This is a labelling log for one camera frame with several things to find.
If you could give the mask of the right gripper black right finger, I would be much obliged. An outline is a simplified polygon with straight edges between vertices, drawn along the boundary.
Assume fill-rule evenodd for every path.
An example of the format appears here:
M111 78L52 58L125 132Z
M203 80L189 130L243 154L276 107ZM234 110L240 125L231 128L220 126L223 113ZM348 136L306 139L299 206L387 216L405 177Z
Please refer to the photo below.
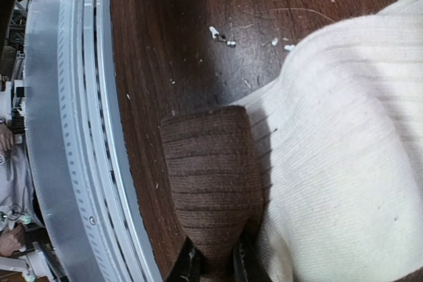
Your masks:
M262 266L249 236L242 234L233 249L234 279L240 282L271 282Z

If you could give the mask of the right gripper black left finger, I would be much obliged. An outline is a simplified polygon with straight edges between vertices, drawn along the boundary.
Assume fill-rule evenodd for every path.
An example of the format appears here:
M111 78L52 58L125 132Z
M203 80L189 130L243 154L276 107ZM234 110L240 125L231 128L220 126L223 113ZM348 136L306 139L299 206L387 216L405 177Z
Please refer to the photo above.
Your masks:
M187 238L165 282L200 282L202 256Z

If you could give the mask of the cream white sock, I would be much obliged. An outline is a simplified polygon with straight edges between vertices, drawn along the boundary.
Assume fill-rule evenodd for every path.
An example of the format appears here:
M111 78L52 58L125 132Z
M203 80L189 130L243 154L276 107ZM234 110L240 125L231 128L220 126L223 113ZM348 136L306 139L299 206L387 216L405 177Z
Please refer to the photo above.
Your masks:
M422 0L310 34L275 80L160 134L200 281L235 281L242 234L272 281L422 280Z

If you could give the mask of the person hand lower background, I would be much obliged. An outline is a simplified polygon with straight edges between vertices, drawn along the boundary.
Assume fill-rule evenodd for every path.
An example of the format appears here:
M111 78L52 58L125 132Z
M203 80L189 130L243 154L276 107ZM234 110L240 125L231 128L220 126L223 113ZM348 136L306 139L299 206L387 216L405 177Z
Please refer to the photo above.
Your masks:
M0 254L2 257L10 257L25 245L25 230L22 224L18 224L13 230L8 227L1 233Z

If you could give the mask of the person hand upper background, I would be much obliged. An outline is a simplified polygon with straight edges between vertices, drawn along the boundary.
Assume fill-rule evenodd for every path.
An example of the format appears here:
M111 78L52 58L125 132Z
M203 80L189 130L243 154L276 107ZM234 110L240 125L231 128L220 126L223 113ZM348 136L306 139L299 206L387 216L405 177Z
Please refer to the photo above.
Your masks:
M13 148L14 137L12 131L3 123L0 124L0 146L1 152L6 153Z

